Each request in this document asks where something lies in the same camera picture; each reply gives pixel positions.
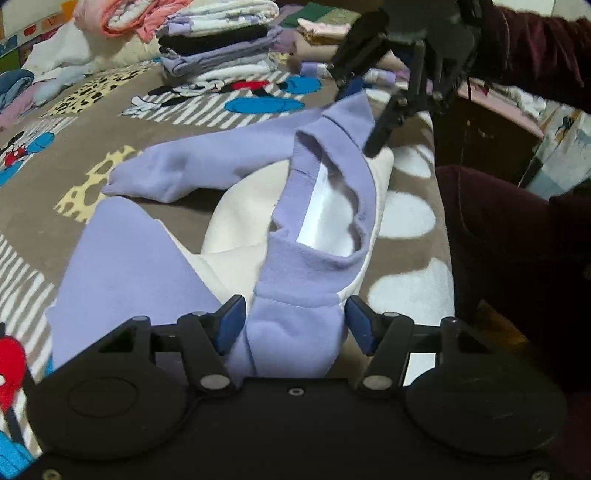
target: pink blanket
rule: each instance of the pink blanket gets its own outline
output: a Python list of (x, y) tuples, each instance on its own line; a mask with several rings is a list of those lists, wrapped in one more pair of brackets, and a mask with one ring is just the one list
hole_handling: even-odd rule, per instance
[(74, 9), (76, 25), (105, 37), (118, 37), (135, 30), (149, 42), (168, 15), (191, 0), (79, 0)]

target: green folded clothing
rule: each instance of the green folded clothing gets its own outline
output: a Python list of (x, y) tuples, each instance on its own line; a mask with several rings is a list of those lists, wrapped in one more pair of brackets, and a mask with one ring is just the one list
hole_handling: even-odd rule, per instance
[(311, 2), (307, 4), (304, 8), (302, 8), (299, 12), (287, 16), (285, 20), (280, 23), (280, 26), (284, 28), (297, 28), (298, 18), (305, 18), (306, 20), (315, 22), (320, 17), (326, 15), (329, 12), (332, 12), (334, 9), (334, 7), (327, 7), (325, 5), (319, 5), (315, 4), (314, 2)]
[(328, 23), (329, 25), (345, 25), (355, 23), (361, 14), (352, 12), (351, 10), (345, 10), (344, 8), (335, 8), (318, 19), (318, 22)]

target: wooden furniture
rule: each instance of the wooden furniture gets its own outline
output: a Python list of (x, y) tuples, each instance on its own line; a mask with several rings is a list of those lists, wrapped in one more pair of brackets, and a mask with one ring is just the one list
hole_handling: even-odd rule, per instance
[(521, 111), (480, 87), (464, 86), (445, 115), (434, 115), (438, 166), (464, 165), (518, 184), (544, 134)]

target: person's arm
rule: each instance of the person's arm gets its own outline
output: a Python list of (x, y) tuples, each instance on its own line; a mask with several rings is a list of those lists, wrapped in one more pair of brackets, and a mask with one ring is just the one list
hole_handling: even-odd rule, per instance
[(591, 112), (591, 22), (515, 12), (481, 0), (471, 75)]

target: black folded clothing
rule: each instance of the black folded clothing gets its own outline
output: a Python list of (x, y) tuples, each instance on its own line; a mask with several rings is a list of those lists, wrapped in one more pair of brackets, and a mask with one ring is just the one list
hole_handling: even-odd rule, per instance
[(228, 30), (208, 35), (207, 37), (163, 36), (158, 39), (160, 52), (166, 53), (170, 48), (179, 55), (194, 55), (204, 51), (217, 50), (241, 41), (251, 41), (267, 35), (265, 25), (249, 25), (247, 27)]

